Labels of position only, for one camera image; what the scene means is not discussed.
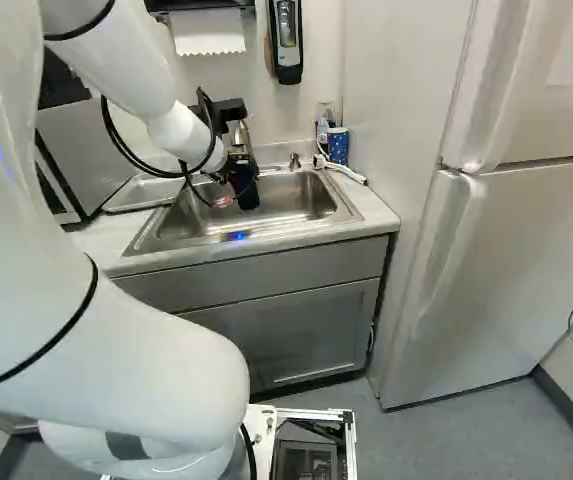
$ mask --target refrigerator door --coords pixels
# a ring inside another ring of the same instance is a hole
[[[529,373],[572,307],[573,160],[469,177],[441,170],[382,406]]]
[[[442,156],[468,173],[573,156],[573,0],[477,2]]]

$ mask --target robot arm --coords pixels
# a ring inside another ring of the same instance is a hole
[[[113,103],[141,118],[159,147],[189,167],[202,162],[210,130],[177,100],[173,39],[143,0],[40,0],[40,7],[51,50]],[[202,170],[217,172],[224,164],[218,138]]]
[[[61,34],[106,4],[42,7],[47,33]],[[141,0],[117,0],[99,20],[51,46],[165,148],[199,162],[209,132],[175,100],[161,27]],[[0,411],[40,419],[49,445],[87,470],[217,478],[247,408],[244,358],[118,289],[55,223],[33,158],[42,42],[37,0],[0,0]]]

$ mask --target blue light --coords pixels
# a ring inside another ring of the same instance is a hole
[[[12,180],[15,180],[15,172],[6,161],[6,157],[4,156],[4,147],[1,144],[0,144],[0,163],[2,164],[2,167],[4,167],[4,170],[6,171],[6,175],[8,175]]]

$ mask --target blue cup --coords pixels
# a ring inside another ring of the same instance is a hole
[[[349,132],[346,127],[328,129],[328,157],[331,162],[339,165],[348,164]]]

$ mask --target stainless steel sink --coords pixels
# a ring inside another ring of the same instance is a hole
[[[194,181],[202,197],[213,202],[234,196],[229,185],[200,177]],[[361,220],[357,210],[325,173],[281,167],[262,170],[257,188],[260,206],[242,210],[237,203],[210,208],[188,188],[175,203],[155,211],[124,256],[173,250],[187,246],[287,235],[307,228]]]

